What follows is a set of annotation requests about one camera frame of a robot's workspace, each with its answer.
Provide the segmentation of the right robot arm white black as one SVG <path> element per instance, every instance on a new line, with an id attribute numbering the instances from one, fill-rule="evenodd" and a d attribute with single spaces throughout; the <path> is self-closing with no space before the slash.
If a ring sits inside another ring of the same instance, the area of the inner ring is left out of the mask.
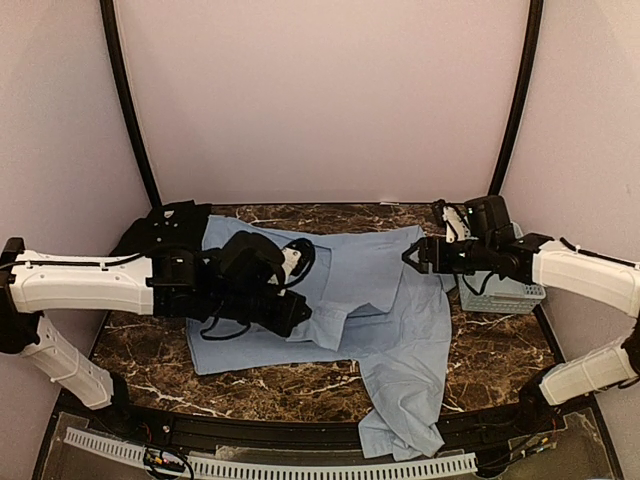
<path id="1" fill-rule="evenodd" d="M 456 206 L 433 206 L 443 237 L 416 240 L 402 260 L 421 274 L 466 275 L 478 271 L 524 285 L 568 291 L 639 317 L 639 265 L 573 245 L 564 238 L 516 235 L 505 200 L 488 195 Z M 639 331 L 537 375 L 524 389 L 526 398 L 510 413 L 521 434 L 534 432 L 549 416 L 549 406 L 611 386 L 639 380 Z"/>

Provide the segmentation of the black front rail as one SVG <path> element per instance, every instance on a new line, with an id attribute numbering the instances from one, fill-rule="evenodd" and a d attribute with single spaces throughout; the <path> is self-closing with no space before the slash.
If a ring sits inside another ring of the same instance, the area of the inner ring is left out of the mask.
<path id="1" fill-rule="evenodd" d="M 517 406 L 508 404 L 485 410 L 442 416 L 436 428 L 446 450 L 500 451 L 514 449 L 525 437 L 555 432 L 566 442 L 581 435 L 587 442 L 603 446 L 606 434 L 595 400 L 571 401 L 570 409 L 548 419 L 538 431 L 520 431 L 510 421 Z M 173 447 L 180 450 L 213 452 L 222 446 L 299 451 L 346 451 L 360 447 L 355 422 L 267 422 L 223 419 L 195 414 L 175 413 L 137 405 L 129 407 L 135 420 L 142 423 L 139 433 L 115 436 L 138 443 Z"/>

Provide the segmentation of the black frame post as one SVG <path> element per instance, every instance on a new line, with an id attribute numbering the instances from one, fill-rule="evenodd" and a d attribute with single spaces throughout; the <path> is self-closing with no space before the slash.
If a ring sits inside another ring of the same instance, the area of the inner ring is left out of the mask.
<path id="1" fill-rule="evenodd" d="M 115 2 L 100 0 L 100 11 L 112 76 L 137 170 L 151 207 L 162 205 L 161 195 L 152 171 L 135 110 L 122 50 Z"/>
<path id="2" fill-rule="evenodd" d="M 534 70 L 539 35 L 542 25 L 543 10 L 543 0 L 531 0 L 529 2 L 524 41 L 514 87 L 514 93 L 509 109 L 509 115 L 505 125 L 505 131 L 500 150 L 488 188 L 489 195 L 499 195 L 505 183 L 528 97 L 531 77 Z"/>

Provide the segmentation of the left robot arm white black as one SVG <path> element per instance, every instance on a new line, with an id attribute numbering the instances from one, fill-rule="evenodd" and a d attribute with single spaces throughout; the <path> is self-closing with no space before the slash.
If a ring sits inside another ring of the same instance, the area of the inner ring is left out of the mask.
<path id="1" fill-rule="evenodd" d="M 314 245 L 296 238 L 280 247 L 267 237 L 235 233 L 205 251 L 158 245 L 124 257 L 49 256 L 20 238 L 1 253 L 1 351 L 29 360 L 70 391 L 120 436 L 141 427 L 127 403 L 124 380 L 95 365 L 64 339 L 49 310 L 109 310 L 204 323 L 203 337 L 222 320 L 246 333 L 259 325 L 288 337 L 311 310 L 293 288 L 310 273 Z"/>

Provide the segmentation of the light blue plastic basket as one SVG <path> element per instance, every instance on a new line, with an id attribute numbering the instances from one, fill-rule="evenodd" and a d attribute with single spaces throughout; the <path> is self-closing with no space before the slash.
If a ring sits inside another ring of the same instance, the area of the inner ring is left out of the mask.
<path id="1" fill-rule="evenodd" d="M 474 275 L 458 275 L 461 307 L 467 312 L 529 314 L 546 298 L 543 287 L 526 285 L 505 278 L 492 276 L 482 287 L 488 272 Z"/>

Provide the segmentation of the light blue long sleeve shirt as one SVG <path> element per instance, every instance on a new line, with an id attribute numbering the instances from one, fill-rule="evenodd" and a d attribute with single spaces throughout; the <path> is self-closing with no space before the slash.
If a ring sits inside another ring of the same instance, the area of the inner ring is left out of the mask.
<path id="1" fill-rule="evenodd" d="M 316 260 L 295 292 L 312 310 L 285 338 L 225 318 L 215 340 L 189 320 L 186 338 L 199 375 L 289 363 L 355 360 L 372 411 L 360 422 L 365 457 L 397 461 L 432 456 L 444 444 L 436 427 L 452 337 L 447 275 L 419 274 L 402 253 L 423 238 L 418 225 L 387 232 L 309 235 Z"/>

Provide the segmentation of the right black frame post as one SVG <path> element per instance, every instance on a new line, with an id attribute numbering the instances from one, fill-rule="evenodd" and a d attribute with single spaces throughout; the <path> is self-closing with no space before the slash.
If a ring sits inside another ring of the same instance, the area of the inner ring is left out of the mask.
<path id="1" fill-rule="evenodd" d="M 543 0 L 531 0 L 529 2 L 524 41 L 514 87 L 514 93 L 509 109 L 509 115 L 505 125 L 505 131 L 500 150 L 488 188 L 489 195 L 499 195 L 505 183 L 528 97 L 531 77 L 534 70 L 539 35 L 542 25 L 543 10 Z"/>

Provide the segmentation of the left black frame post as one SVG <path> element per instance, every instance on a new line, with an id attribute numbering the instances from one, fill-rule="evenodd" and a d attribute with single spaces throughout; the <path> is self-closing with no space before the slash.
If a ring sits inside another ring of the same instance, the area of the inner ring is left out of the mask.
<path id="1" fill-rule="evenodd" d="M 122 50 L 115 2 L 100 0 L 100 11 L 112 76 L 137 170 L 151 207 L 162 205 L 161 195 L 152 171 L 135 110 Z"/>

